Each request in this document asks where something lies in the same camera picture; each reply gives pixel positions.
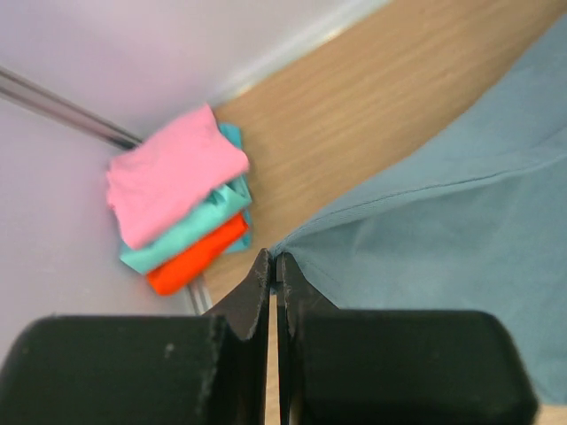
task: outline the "wood grain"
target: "wood grain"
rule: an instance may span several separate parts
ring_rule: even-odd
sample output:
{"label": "wood grain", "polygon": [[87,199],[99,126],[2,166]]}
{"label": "wood grain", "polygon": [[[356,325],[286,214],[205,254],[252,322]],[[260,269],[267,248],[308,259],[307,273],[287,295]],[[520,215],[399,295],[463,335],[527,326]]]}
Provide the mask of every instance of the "wood grain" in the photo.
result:
{"label": "wood grain", "polygon": [[[254,240],[206,272],[213,301],[259,248],[465,112],[564,12],[567,0],[397,0],[219,107],[252,161]],[[272,325],[268,425],[279,423]],[[542,409],[539,424],[560,423],[567,409]]]}

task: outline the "metal rod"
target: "metal rod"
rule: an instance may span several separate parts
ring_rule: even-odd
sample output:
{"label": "metal rod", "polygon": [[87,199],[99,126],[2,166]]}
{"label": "metal rod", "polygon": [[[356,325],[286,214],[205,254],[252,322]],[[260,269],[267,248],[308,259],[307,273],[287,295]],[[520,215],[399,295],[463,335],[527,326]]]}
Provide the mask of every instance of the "metal rod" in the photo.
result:
{"label": "metal rod", "polygon": [[99,137],[121,149],[135,148],[142,140],[112,122],[82,109],[31,81],[0,67],[0,96],[54,120]]}

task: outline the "white wall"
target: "white wall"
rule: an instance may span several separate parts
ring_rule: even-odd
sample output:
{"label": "white wall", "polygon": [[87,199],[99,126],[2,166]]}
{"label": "white wall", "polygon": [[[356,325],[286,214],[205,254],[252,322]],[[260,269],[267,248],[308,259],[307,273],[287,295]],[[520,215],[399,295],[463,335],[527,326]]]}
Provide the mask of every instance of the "white wall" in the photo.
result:
{"label": "white wall", "polygon": [[0,66],[146,136],[385,0],[3,0]]}
{"label": "white wall", "polygon": [[0,362],[53,313],[192,313],[118,261],[105,169],[118,151],[0,99]]}

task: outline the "pink cloth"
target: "pink cloth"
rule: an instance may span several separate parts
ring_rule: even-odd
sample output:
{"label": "pink cloth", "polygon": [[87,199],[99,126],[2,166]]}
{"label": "pink cloth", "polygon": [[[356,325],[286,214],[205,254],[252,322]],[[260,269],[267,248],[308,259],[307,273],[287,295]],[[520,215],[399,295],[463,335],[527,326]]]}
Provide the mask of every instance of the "pink cloth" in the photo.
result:
{"label": "pink cloth", "polygon": [[248,158],[224,138],[205,105],[113,158],[106,174],[106,201],[116,214],[122,240],[138,250],[211,190],[247,170]]}

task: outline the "wooden table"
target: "wooden table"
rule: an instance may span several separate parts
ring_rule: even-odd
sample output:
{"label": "wooden table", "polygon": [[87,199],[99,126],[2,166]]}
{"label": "wooden table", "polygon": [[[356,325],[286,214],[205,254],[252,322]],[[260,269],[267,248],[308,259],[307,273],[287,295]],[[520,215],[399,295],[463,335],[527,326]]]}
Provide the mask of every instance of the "wooden table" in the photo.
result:
{"label": "wooden table", "polygon": [[[466,111],[564,12],[566,0],[396,0],[218,108],[244,130],[254,241],[206,272],[213,301],[259,248]],[[268,425],[279,423],[272,325]],[[539,424],[564,423],[567,408],[542,409]]]}

